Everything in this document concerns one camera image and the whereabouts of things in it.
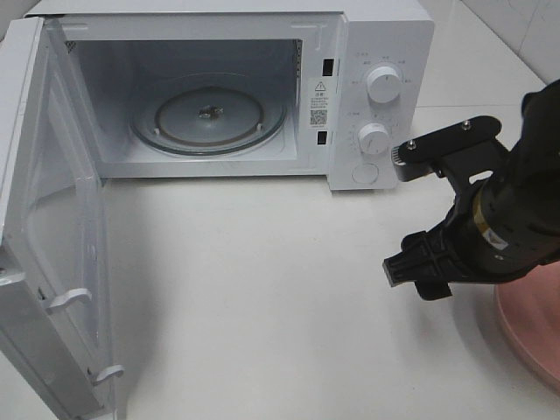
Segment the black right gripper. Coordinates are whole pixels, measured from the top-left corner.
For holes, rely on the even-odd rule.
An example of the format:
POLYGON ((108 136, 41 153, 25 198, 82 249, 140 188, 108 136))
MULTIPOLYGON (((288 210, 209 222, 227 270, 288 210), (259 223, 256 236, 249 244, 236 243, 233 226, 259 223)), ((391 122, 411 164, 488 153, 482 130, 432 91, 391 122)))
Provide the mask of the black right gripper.
POLYGON ((476 183, 459 194, 444 221, 430 231, 435 256, 425 231, 402 239, 401 251, 382 263, 391 287, 414 283, 421 299, 436 301, 452 295, 448 283, 494 282, 494 246, 481 210, 482 186, 476 183))

